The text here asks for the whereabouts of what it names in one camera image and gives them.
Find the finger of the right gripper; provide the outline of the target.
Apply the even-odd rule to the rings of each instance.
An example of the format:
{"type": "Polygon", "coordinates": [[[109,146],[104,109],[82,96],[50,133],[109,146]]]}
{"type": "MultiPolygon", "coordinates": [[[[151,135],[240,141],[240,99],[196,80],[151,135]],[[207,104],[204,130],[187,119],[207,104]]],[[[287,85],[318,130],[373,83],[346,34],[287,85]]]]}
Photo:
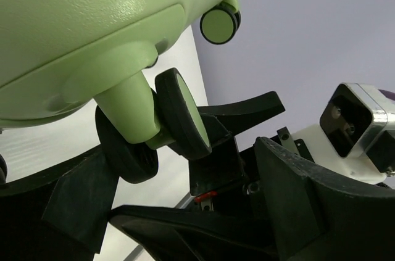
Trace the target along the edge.
{"type": "Polygon", "coordinates": [[[212,211],[123,205],[110,223],[155,260],[393,260],[394,190],[254,144],[257,192],[212,211]]]}

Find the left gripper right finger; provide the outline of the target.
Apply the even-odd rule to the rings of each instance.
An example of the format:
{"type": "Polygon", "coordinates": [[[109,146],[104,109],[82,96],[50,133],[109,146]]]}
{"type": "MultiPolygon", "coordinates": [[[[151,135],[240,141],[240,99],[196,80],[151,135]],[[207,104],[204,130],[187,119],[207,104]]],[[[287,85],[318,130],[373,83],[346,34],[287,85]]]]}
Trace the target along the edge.
{"type": "Polygon", "coordinates": [[[192,196],[221,193],[243,184],[248,175],[236,136],[285,111],[276,92],[232,104],[199,107],[212,152],[189,161],[189,188],[192,196]]]}

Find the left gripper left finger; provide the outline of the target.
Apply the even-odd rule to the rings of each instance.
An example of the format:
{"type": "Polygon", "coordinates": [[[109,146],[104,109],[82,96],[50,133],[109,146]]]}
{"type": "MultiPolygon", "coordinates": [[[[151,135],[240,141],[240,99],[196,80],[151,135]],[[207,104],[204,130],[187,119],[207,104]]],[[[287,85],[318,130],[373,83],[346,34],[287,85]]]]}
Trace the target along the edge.
{"type": "Polygon", "coordinates": [[[93,260],[118,180],[96,146],[1,185],[1,260],[93,260]]]}

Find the green hard-shell suitcase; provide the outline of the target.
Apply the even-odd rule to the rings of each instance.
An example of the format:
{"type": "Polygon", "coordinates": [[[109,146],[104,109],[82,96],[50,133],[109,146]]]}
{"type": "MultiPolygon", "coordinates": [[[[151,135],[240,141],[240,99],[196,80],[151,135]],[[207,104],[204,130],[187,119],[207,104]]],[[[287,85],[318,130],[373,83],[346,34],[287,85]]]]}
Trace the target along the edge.
{"type": "Polygon", "coordinates": [[[156,175],[158,148],[188,160],[212,146],[180,72],[150,86],[144,70],[195,21],[212,44],[229,42],[238,0],[1,0],[1,129],[58,121],[90,101],[108,163],[140,183],[156,175]]]}

